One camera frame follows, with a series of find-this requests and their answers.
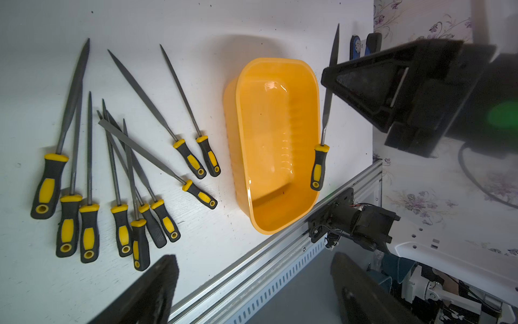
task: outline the wire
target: wire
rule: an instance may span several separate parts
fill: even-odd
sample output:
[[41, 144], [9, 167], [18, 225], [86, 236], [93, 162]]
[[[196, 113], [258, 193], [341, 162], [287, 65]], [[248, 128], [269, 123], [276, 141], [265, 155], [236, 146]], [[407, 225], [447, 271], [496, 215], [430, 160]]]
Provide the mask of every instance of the wire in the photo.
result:
[[369, 204], [369, 203], [358, 203], [358, 204], [350, 205], [349, 207], [357, 207], [357, 206], [362, 206], [362, 205], [369, 205], [369, 206], [378, 207], [378, 206], [376, 206], [374, 204]]
[[489, 198], [491, 198], [491, 200], [494, 200], [496, 202], [499, 202], [501, 204], [504, 204], [506, 206], [509, 206], [509, 207], [512, 207], [512, 208], [516, 208], [518, 209], [518, 206], [517, 205], [513, 205], [511, 203], [508, 203], [507, 201], [505, 200], [502, 200], [494, 195], [492, 195], [489, 191], [487, 191], [486, 189], [484, 189], [483, 186], [480, 185], [480, 183], [478, 183], [478, 181], [475, 179], [475, 177], [473, 177], [473, 175], [471, 174], [471, 172], [468, 171], [468, 168], [466, 168], [466, 163], [464, 162], [464, 155], [463, 155], [463, 152], [465, 149], [467, 149], [469, 146], [468, 146], [468, 143], [464, 143], [461, 148], [459, 149], [458, 151], [458, 163], [459, 165], [461, 166], [461, 169], [462, 171], [464, 172], [464, 174], [466, 175], [466, 177], [468, 179], [471, 180], [471, 182], [477, 186], [480, 191], [482, 191], [483, 193], [485, 193]]
[[500, 313], [501, 310], [499, 309], [496, 309], [494, 307], [492, 307], [491, 305], [489, 305], [486, 301], [484, 301], [482, 298], [480, 298], [477, 294], [475, 294], [473, 291], [471, 291], [471, 289], [469, 289], [469, 286], [467, 284], [465, 284], [464, 282], [460, 281], [459, 279], [455, 279], [454, 277], [450, 276], [449, 274], [445, 273], [446, 276], [450, 277], [451, 280], [453, 280], [454, 282], [458, 283], [459, 285], [463, 286], [465, 289], [467, 289], [476, 299], [478, 299], [478, 301], [485, 305], [486, 307], [488, 307], [489, 309], [491, 309], [492, 311], [494, 312], [497, 312], [497, 313]]
[[310, 237], [310, 238], [314, 238], [314, 236], [313, 236], [313, 232], [315, 231], [315, 229], [316, 229], [317, 227], [325, 227], [325, 228], [327, 228], [327, 230], [328, 230], [328, 231], [330, 231], [330, 232], [332, 232], [332, 233], [335, 233], [335, 234], [336, 234], [336, 235], [338, 235], [338, 236], [342, 236], [342, 237], [345, 237], [345, 238], [352, 239], [352, 237], [351, 237], [349, 234], [345, 234], [345, 233], [343, 233], [343, 232], [337, 232], [337, 231], [333, 230], [332, 228], [330, 228], [330, 227], [328, 227], [328, 226], [326, 226], [326, 225], [324, 225], [324, 224], [318, 224], [318, 225], [313, 226], [313, 227], [311, 228], [311, 230], [309, 231], [309, 237]]

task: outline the white table surface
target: white table surface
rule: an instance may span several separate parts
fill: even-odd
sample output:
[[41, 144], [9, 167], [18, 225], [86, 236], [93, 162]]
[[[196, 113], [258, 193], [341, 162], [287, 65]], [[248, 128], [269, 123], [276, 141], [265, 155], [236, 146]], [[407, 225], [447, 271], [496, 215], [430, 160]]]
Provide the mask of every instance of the white table surface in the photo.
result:
[[[235, 200], [228, 154], [222, 94], [226, 83], [250, 60], [283, 57], [307, 62], [320, 82], [328, 65], [336, 24], [340, 23], [339, 62], [349, 56], [352, 34], [372, 32], [372, 1], [78, 1], [6, 0], [0, 5], [0, 154], [2, 206], [0, 226], [0, 314], [5, 322], [84, 323], [133, 283], [141, 273], [131, 257], [120, 258], [109, 209], [114, 193], [104, 131], [93, 134], [93, 200], [100, 204], [97, 261], [82, 264], [79, 252], [55, 256], [61, 207], [48, 220], [30, 217], [44, 166], [54, 152], [71, 76], [79, 52], [91, 38], [84, 78], [84, 103], [77, 190], [86, 194], [86, 91], [94, 110], [101, 98], [115, 118], [126, 118], [130, 136], [181, 176], [192, 178], [155, 120], [112, 62], [109, 48], [131, 71], [170, 127], [194, 154], [195, 130], [159, 43], [182, 82], [202, 132], [209, 135], [222, 174], [195, 180], [219, 201], [209, 210], [140, 157], [155, 193], [177, 222], [182, 238], [157, 249], [150, 240], [151, 263], [174, 253], [180, 267], [177, 302], [266, 239]], [[321, 104], [324, 88], [320, 86]], [[64, 154], [71, 155], [73, 125]], [[320, 198], [372, 162], [370, 124], [341, 100], [333, 100], [326, 143], [326, 179]], [[67, 163], [62, 188], [68, 187]], [[119, 168], [121, 195], [130, 197]], [[138, 189], [147, 201], [145, 188]]]

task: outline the green light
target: green light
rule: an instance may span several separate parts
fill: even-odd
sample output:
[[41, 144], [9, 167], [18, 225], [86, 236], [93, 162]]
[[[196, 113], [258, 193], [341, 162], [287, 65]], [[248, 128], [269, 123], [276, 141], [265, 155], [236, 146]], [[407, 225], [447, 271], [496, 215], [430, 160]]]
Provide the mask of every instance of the green light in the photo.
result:
[[487, 114], [487, 121], [499, 128], [518, 130], [518, 101], [506, 101], [494, 106]]

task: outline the orange bowl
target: orange bowl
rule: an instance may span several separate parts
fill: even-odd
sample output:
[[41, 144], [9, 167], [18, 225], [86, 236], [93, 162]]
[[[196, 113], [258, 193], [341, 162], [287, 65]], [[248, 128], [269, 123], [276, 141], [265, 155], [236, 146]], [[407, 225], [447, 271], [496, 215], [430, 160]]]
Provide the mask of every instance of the orange bowl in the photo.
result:
[[303, 61], [248, 63], [223, 96], [239, 207], [263, 234], [274, 234], [316, 203], [310, 188], [319, 142], [319, 86]]

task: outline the yellow and black handle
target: yellow and black handle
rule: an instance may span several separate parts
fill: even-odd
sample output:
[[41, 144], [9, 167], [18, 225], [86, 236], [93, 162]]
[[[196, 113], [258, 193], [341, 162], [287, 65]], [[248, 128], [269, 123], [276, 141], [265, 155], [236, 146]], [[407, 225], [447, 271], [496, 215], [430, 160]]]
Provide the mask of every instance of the yellow and black handle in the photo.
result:
[[117, 250], [121, 258], [131, 255], [132, 238], [130, 224], [128, 224], [128, 205], [122, 204], [111, 209], [115, 218], [115, 238]]
[[218, 201], [214, 199], [211, 195], [206, 192], [203, 192], [198, 188], [192, 180], [187, 180], [187, 183], [182, 187], [183, 191], [187, 191], [191, 195], [195, 196], [202, 204], [209, 207], [210, 209], [216, 208], [218, 205]]
[[196, 142], [199, 144], [200, 148], [202, 148], [203, 159], [205, 160], [205, 165], [207, 166], [207, 169], [209, 170], [210, 175], [213, 177], [219, 176], [221, 173], [220, 165], [218, 164], [218, 161], [216, 160], [216, 156], [214, 155], [214, 152], [210, 148], [209, 137], [208, 136], [198, 137], [196, 139]]
[[57, 230], [56, 256], [66, 258], [77, 250], [79, 238], [79, 204], [81, 195], [61, 197], [61, 221]]
[[138, 271], [144, 271], [151, 263], [149, 258], [149, 243], [146, 237], [146, 220], [139, 219], [131, 222], [133, 237], [133, 266]]
[[60, 198], [61, 175], [68, 157], [59, 154], [45, 155], [45, 169], [34, 195], [31, 217], [34, 219], [48, 219], [56, 211], [57, 201]]
[[99, 256], [99, 229], [97, 228], [97, 212], [99, 205], [86, 205], [79, 208], [81, 213], [81, 262], [90, 263], [97, 260]]
[[180, 239], [180, 231], [176, 226], [175, 221], [172, 219], [171, 215], [167, 212], [167, 209], [164, 205], [164, 200], [160, 199], [156, 203], [151, 205], [151, 209], [155, 211], [157, 216], [160, 219], [162, 224], [162, 228], [164, 232], [167, 234], [166, 236], [169, 238], [171, 242], [176, 242]]
[[329, 152], [329, 146], [317, 144], [315, 146], [315, 164], [311, 172], [311, 189], [320, 191], [324, 184], [325, 157]]
[[167, 241], [165, 240], [164, 232], [162, 232], [159, 223], [151, 214], [151, 211], [149, 210], [149, 205], [144, 204], [140, 206], [138, 208], [138, 211], [142, 214], [142, 216], [144, 216], [149, 235], [153, 239], [153, 242], [155, 243], [156, 247], [159, 249], [163, 248], [164, 245], [167, 244]]
[[191, 153], [191, 150], [187, 147], [187, 144], [185, 143], [185, 139], [179, 140], [172, 146], [176, 148], [178, 152], [180, 152], [180, 154], [183, 156], [183, 159], [198, 179], [205, 178], [207, 172], [205, 172], [205, 169], [203, 168], [203, 165], [199, 162], [199, 160]]

